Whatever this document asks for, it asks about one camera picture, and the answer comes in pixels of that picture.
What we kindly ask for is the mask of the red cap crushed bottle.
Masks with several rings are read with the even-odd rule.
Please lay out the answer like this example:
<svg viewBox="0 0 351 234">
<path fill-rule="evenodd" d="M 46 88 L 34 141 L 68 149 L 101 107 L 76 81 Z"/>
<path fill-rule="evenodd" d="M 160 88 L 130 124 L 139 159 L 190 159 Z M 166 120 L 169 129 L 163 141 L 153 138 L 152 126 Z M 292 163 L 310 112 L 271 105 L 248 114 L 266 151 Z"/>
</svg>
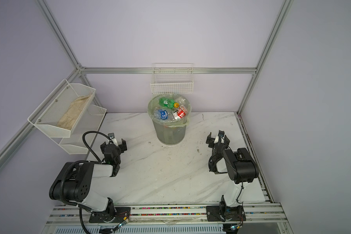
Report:
<svg viewBox="0 0 351 234">
<path fill-rule="evenodd" d="M 174 112 L 173 112 L 173 117 L 175 120 L 180 120 L 186 117 L 188 114 L 188 109 L 186 108 L 185 105 L 180 105 Z"/>
</svg>

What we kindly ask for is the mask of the green soda bottle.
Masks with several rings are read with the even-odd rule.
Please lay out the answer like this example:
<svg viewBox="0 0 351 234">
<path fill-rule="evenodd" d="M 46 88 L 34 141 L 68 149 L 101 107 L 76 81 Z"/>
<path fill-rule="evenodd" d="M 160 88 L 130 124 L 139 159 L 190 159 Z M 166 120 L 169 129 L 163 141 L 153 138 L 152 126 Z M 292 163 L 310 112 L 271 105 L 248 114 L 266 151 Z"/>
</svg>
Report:
<svg viewBox="0 0 351 234">
<path fill-rule="evenodd" d="M 179 103 L 172 98 L 161 97 L 159 99 L 159 104 L 160 106 L 169 108 L 169 109 L 179 108 Z"/>
</svg>

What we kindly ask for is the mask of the blue label front bottle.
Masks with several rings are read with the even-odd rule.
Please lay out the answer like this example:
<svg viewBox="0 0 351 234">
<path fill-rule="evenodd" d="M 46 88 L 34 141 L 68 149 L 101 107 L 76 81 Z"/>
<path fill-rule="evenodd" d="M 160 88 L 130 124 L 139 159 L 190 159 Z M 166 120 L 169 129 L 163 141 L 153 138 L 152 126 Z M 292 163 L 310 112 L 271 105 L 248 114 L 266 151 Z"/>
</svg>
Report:
<svg viewBox="0 0 351 234">
<path fill-rule="evenodd" d="M 158 120 L 161 120 L 161 121 L 170 121 L 171 120 L 171 117 L 170 117 L 170 114 L 171 114 L 171 110 L 168 110 L 168 109 L 155 109 L 154 110 L 154 117 Z"/>
</svg>

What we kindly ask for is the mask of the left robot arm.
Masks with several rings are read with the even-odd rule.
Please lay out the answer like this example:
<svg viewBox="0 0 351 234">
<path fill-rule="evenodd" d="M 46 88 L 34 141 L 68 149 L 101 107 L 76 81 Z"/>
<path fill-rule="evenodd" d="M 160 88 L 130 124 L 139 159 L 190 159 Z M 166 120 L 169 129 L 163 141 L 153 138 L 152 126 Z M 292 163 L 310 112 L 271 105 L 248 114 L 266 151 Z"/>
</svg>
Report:
<svg viewBox="0 0 351 234">
<path fill-rule="evenodd" d="M 94 178 L 111 178 L 118 174 L 121 154 L 127 150 L 126 141 L 121 141 L 118 144 L 114 139 L 100 146 L 104 162 L 80 160 L 65 163 L 49 190 L 49 197 L 89 212 L 89 223 L 128 221 L 131 208 L 117 208 L 111 198 L 92 189 Z"/>
</svg>

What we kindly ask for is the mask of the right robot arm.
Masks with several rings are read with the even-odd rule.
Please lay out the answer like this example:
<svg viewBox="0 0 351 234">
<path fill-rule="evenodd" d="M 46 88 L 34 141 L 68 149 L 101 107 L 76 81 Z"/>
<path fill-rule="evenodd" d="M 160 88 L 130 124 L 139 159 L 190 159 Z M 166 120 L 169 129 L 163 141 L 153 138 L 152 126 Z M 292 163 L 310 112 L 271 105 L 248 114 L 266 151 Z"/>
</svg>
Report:
<svg viewBox="0 0 351 234">
<path fill-rule="evenodd" d="M 230 140 L 224 131 L 220 130 L 216 137 L 209 134 L 206 144 L 212 149 L 208 160 L 209 171 L 216 175 L 227 174 L 233 183 L 221 196 L 217 206 L 206 207 L 207 220 L 237 221 L 242 225 L 246 220 L 243 195 L 248 186 L 259 176 L 257 164 L 246 148 L 232 150 Z"/>
</svg>

